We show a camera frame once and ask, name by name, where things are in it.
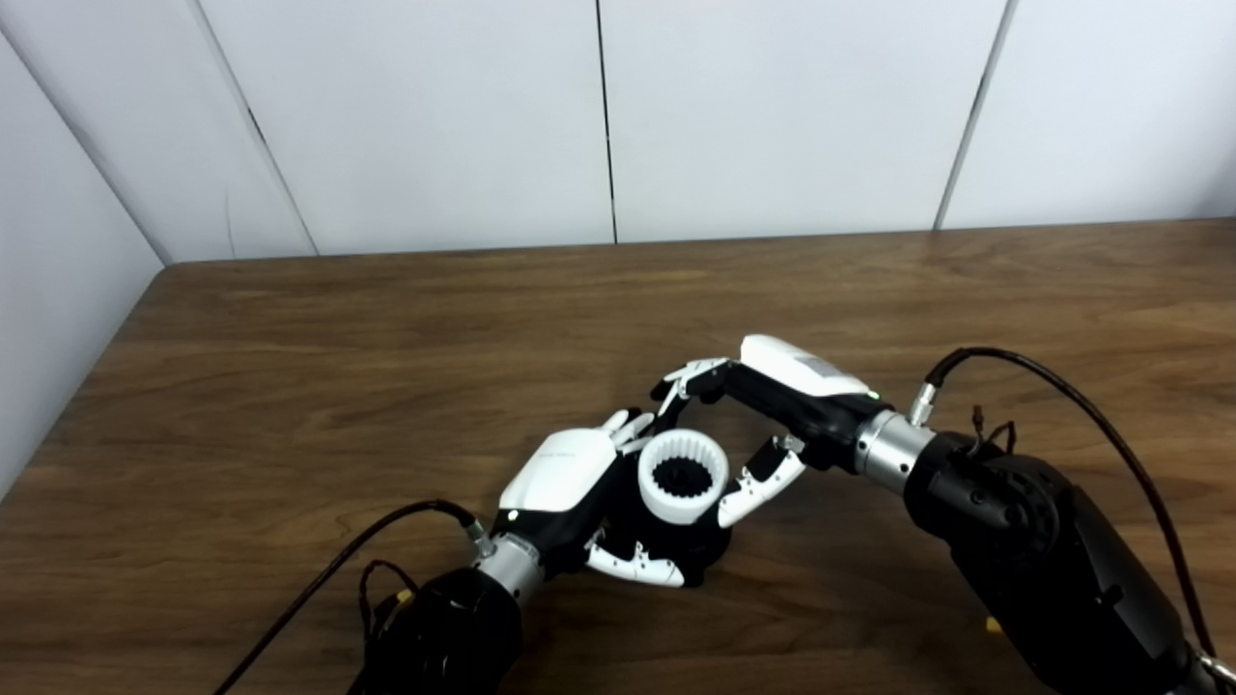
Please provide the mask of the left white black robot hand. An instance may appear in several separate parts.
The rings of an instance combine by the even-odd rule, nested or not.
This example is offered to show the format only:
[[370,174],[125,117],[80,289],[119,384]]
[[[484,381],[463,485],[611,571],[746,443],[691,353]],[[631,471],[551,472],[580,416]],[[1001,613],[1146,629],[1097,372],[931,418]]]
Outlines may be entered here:
[[543,582],[591,568],[616,579],[684,587],[677,565],[641,542],[604,548],[604,516],[624,474],[646,445],[653,413],[625,409],[593,428],[552,432],[503,488],[492,554],[477,564],[517,602]]

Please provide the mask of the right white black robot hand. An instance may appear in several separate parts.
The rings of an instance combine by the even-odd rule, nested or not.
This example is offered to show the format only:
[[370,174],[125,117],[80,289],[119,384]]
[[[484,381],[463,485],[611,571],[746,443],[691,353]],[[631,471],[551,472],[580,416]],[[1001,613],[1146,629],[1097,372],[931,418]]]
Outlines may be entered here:
[[857,378],[813,352],[769,335],[747,335],[739,357],[691,360],[653,387],[655,432],[676,425],[685,406],[734,399],[782,425],[716,501],[716,524],[729,528],[772,501],[806,469],[859,471],[859,440],[891,406]]

